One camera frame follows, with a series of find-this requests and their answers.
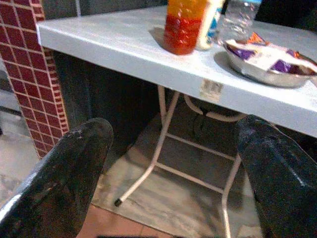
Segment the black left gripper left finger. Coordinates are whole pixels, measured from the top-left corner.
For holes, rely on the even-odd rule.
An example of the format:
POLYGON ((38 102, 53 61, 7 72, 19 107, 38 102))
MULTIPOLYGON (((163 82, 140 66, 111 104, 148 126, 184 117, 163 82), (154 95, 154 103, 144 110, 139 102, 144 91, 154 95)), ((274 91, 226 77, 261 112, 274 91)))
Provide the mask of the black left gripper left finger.
POLYGON ((1 237, 76 237, 112 143, 112 126, 103 118, 66 133, 1 207, 1 237))

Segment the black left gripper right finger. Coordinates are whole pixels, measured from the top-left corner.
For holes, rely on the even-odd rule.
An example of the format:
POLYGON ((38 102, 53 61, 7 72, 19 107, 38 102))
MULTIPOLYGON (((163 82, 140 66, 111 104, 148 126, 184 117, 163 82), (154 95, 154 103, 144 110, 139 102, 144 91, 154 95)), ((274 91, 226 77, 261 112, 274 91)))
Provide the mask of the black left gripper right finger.
POLYGON ((272 233, 277 238, 315 238, 316 161, 255 115, 237 122, 237 152, 272 233))

